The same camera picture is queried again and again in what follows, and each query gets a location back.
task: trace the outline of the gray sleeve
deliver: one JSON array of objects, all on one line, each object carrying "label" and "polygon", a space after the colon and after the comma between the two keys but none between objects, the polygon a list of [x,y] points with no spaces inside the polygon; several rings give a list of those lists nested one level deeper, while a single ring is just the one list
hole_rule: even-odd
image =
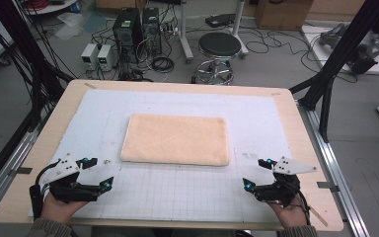
[{"label": "gray sleeve", "polygon": [[38,218],[26,237],[69,237],[70,228],[67,225],[49,219]]},{"label": "gray sleeve", "polygon": [[318,233],[312,225],[287,228],[279,232],[281,237],[317,237]]}]

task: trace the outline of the white mat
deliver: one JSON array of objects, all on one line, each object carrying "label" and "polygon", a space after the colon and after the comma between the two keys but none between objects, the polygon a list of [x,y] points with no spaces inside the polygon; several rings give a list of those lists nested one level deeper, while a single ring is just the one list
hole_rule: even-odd
[{"label": "white mat", "polygon": [[[229,166],[121,162],[134,113],[225,118]],[[82,184],[114,176],[113,189],[76,217],[268,223],[278,220],[266,203],[244,191],[242,178],[271,184],[271,171],[257,160],[291,157],[273,98],[108,90],[86,93],[53,161],[66,153],[99,158],[97,166],[81,171]]]},{"label": "white mat", "polygon": [[[313,53],[316,56],[317,60],[319,60],[318,62],[321,67],[325,65],[326,61],[328,60],[333,50],[328,45],[320,45],[317,40],[318,40],[318,37],[320,36],[320,33],[327,32],[331,29],[332,28],[321,28],[321,27],[310,27],[310,26],[302,27],[302,32],[304,36],[306,37],[306,40],[309,43],[309,45],[313,47]],[[375,64],[374,66],[372,66],[364,74],[379,75],[379,56],[376,56],[374,60],[377,61],[378,64]],[[345,71],[351,72],[349,66],[347,65],[344,65],[342,69]]]}]

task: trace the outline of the white power supply box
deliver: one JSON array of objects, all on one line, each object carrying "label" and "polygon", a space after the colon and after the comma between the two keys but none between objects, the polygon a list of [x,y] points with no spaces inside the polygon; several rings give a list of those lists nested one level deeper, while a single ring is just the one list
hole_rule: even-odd
[{"label": "white power supply box", "polygon": [[88,43],[82,52],[82,60],[85,63],[86,70],[94,71],[98,67],[98,47],[94,43]]},{"label": "white power supply box", "polygon": [[100,53],[98,53],[98,61],[103,71],[111,71],[113,69],[114,56],[111,45],[103,44]]}]

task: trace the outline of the tan cloth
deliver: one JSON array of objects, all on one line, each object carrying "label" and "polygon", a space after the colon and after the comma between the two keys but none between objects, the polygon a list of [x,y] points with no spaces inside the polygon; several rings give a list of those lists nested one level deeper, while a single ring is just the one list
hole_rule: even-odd
[{"label": "tan cloth", "polygon": [[132,162],[226,166],[226,122],[223,118],[135,114],[120,157]]}]

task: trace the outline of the stool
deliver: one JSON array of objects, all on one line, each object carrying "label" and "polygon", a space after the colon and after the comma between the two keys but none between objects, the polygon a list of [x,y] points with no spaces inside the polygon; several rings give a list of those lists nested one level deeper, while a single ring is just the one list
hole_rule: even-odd
[{"label": "stool", "polygon": [[233,80],[229,59],[241,50],[239,40],[225,33],[208,33],[199,39],[198,49],[210,59],[196,68],[192,83],[199,79],[205,84],[229,85]]}]

